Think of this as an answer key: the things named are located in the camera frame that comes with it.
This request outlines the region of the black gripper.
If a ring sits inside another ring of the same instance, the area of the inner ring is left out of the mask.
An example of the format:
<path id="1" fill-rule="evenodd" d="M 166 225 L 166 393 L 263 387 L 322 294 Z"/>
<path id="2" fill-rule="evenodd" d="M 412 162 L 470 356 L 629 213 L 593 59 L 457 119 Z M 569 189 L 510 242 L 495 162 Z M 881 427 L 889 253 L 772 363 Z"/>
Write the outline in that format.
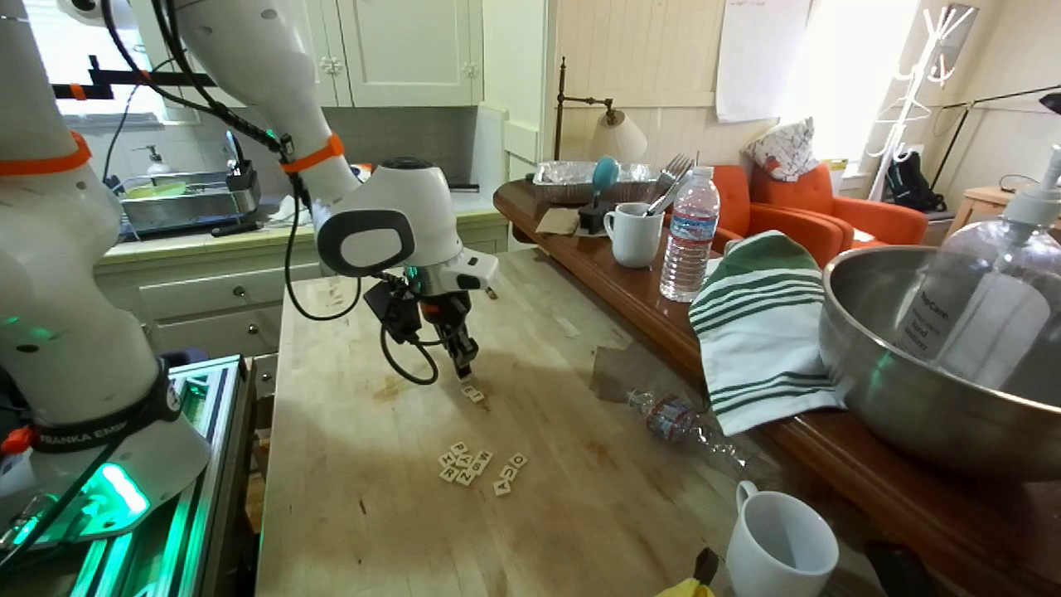
<path id="1" fill-rule="evenodd" d="M 478 343 L 467 331 L 470 298 L 464 291 L 417 294 L 400 278 L 381 278 L 368 290 L 364 302 L 394 343 L 413 343 L 417 330 L 429 326 L 454 365 L 454 374 L 470 374 Z"/>

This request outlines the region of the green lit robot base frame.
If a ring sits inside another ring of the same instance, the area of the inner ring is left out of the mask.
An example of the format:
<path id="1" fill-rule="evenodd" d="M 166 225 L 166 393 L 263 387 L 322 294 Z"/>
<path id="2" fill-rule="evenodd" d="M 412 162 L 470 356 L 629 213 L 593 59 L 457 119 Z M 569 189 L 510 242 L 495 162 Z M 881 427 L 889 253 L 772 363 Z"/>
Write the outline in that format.
<path id="1" fill-rule="evenodd" d="M 247 398 L 238 360 L 169 372 L 182 445 L 118 445 L 0 567 L 0 597 L 222 597 L 238 583 Z"/>

